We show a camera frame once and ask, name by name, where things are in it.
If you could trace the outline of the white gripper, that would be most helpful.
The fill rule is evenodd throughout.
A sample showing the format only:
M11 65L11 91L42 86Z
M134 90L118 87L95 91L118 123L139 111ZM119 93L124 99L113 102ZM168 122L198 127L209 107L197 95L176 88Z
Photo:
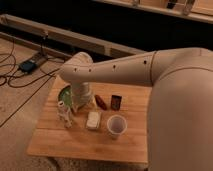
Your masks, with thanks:
M93 107L93 92L90 84L84 83L72 83L71 84L71 101L72 110L77 112L80 108L87 106Z

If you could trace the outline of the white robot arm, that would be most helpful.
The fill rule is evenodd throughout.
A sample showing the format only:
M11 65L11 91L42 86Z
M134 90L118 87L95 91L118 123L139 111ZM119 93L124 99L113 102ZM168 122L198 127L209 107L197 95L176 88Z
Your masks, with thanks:
M149 171L213 171L213 51L159 50L103 62L80 52L60 77L71 84L150 86Z

